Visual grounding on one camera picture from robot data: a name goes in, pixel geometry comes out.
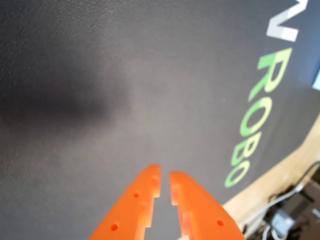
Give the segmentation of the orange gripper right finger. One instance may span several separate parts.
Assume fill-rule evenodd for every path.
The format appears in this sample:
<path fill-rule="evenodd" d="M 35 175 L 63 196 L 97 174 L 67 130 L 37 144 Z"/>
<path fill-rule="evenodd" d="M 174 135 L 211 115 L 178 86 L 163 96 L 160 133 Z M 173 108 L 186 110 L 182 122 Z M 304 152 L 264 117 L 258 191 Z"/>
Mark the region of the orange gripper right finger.
<path fill-rule="evenodd" d="M 190 240 L 244 240 L 236 221 L 192 177 L 170 173 L 171 204 L 177 206 L 182 236 Z"/>

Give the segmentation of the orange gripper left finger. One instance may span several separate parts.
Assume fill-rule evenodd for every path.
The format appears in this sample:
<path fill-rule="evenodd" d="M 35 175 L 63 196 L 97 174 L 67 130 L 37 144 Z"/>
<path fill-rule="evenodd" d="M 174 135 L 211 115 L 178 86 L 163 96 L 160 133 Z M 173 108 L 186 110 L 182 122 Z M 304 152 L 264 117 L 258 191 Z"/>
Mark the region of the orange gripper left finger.
<path fill-rule="evenodd" d="M 90 236 L 91 240 L 143 240 L 161 194 L 161 166 L 146 167 Z"/>

